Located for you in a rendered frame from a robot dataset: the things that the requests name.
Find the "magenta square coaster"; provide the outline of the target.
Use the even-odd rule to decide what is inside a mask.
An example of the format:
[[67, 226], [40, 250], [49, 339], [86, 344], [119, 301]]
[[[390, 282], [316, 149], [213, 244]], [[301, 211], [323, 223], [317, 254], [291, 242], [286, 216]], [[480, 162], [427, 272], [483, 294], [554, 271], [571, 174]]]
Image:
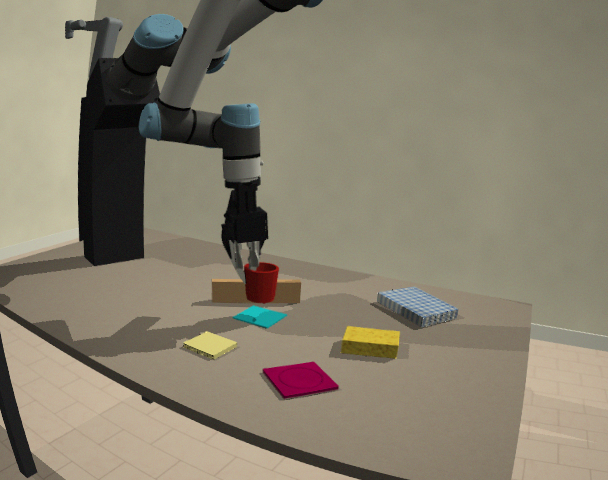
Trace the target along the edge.
[[339, 388], [315, 362], [264, 368], [263, 374], [283, 399], [320, 394]]

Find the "red cup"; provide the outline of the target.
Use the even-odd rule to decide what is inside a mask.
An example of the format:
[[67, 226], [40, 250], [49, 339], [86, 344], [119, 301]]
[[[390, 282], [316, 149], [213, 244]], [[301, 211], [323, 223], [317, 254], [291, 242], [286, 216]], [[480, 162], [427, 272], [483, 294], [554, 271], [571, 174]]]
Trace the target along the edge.
[[247, 300], [263, 304], [272, 302], [275, 297], [279, 267], [265, 262], [259, 262], [256, 271], [248, 267], [249, 263], [244, 265]]

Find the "yellow sponge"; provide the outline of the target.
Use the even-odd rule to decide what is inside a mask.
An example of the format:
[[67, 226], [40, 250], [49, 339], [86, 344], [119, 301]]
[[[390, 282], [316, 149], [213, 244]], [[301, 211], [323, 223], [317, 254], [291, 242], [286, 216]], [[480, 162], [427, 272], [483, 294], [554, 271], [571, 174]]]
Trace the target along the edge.
[[341, 353], [397, 358], [400, 331], [347, 326]]

